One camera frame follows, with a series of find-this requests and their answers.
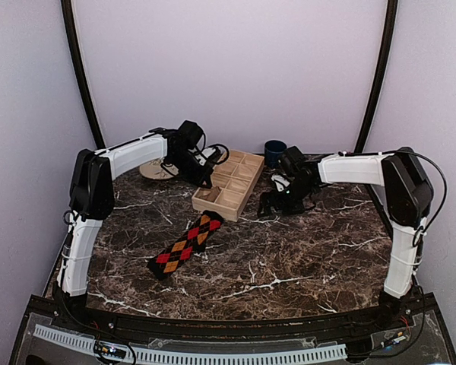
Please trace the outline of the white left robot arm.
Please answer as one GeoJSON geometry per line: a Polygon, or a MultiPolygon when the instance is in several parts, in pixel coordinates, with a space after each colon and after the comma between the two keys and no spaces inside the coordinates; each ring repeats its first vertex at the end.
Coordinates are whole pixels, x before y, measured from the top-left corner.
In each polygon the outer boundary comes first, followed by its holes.
{"type": "Polygon", "coordinates": [[[80,297],[87,292],[87,273],[93,245],[103,222],[115,207],[113,183],[130,170],[152,160],[173,165],[178,174],[197,187],[211,186],[215,164],[222,149],[198,148],[204,132],[195,122],[184,121],[177,129],[155,128],[134,140],[77,155],[70,187],[69,209],[63,220],[68,235],[57,278],[62,293],[80,297]]]}

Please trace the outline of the tan beige sock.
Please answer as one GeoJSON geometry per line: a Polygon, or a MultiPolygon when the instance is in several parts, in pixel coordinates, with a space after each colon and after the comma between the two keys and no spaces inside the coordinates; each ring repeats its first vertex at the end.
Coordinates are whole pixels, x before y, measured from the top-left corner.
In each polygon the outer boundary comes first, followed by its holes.
{"type": "Polygon", "coordinates": [[[212,188],[208,194],[206,194],[206,196],[204,197],[204,200],[206,200],[207,202],[215,202],[218,195],[220,194],[220,190],[216,187],[216,188],[212,188]]]}

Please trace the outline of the wooden compartment tray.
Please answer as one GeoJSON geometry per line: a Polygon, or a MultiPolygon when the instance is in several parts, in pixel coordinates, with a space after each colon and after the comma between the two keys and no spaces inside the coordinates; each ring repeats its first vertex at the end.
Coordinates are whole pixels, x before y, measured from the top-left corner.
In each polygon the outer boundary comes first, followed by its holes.
{"type": "Polygon", "coordinates": [[[228,159],[214,167],[213,187],[220,190],[215,202],[204,200],[212,189],[198,188],[192,196],[192,207],[199,212],[217,212],[223,219],[237,222],[264,166],[264,158],[257,154],[230,150],[228,159]]]}

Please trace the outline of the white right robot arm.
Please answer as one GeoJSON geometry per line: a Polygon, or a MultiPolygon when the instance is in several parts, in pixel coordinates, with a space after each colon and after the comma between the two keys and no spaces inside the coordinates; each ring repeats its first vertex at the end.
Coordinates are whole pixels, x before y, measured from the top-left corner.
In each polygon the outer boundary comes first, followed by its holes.
{"type": "Polygon", "coordinates": [[[411,288],[412,277],[420,265],[423,237],[437,217],[431,211],[434,188],[423,161],[430,159],[409,147],[306,156],[292,146],[280,155],[283,172],[271,177],[274,187],[261,194],[257,215],[301,214],[306,210],[307,196],[335,183],[381,186],[392,227],[391,258],[383,291],[400,299],[411,288]]]}

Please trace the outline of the argyle patterned sock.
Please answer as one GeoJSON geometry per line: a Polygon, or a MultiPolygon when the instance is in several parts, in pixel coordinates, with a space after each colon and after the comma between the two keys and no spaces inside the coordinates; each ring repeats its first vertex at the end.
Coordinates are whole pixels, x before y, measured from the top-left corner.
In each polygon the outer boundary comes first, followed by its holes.
{"type": "Polygon", "coordinates": [[[218,213],[203,211],[180,238],[148,261],[148,269],[159,281],[169,278],[193,254],[206,250],[207,239],[220,229],[223,222],[224,219],[218,213]]]}

